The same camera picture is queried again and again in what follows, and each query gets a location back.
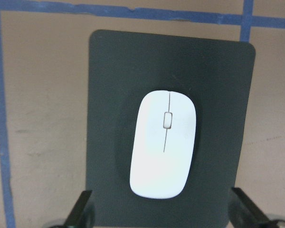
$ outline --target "white mouse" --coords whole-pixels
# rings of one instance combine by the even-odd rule
[[[130,186],[142,197],[168,199],[183,190],[192,160],[196,113],[185,95],[148,93],[139,108]]]

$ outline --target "mouse scroll wheel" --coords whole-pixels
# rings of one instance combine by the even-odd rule
[[[163,127],[165,129],[170,129],[172,125],[172,113],[165,112],[164,118],[163,118]]]

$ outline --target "black mouse pad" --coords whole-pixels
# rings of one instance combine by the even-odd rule
[[[95,197],[95,226],[224,228],[254,48],[242,42],[108,30],[94,32],[89,45],[86,188]],[[129,184],[139,106],[154,90],[185,94],[197,113],[188,180],[172,199],[139,197]]]

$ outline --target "vertical blue tape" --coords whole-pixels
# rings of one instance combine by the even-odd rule
[[[252,24],[253,0],[244,0],[240,41],[249,42]]]
[[[2,41],[0,29],[0,170],[7,228],[15,228],[14,205],[10,187],[10,153],[6,127],[6,107],[3,77]]]

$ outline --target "blue painter's tape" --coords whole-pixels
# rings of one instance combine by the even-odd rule
[[[285,29],[285,18],[268,18],[254,16],[252,18],[252,26]]]
[[[199,23],[240,25],[241,16],[236,14],[220,14],[167,9],[136,8],[103,5],[72,5],[49,1],[0,1],[0,10],[92,14],[101,17],[152,19],[152,20],[187,20]]]
[[[3,190],[3,203],[7,228],[15,228],[13,198],[10,188],[10,153],[6,127],[6,108],[2,62],[2,42],[0,30],[0,170]]]
[[[252,24],[253,0],[244,0],[240,41],[249,42]]]

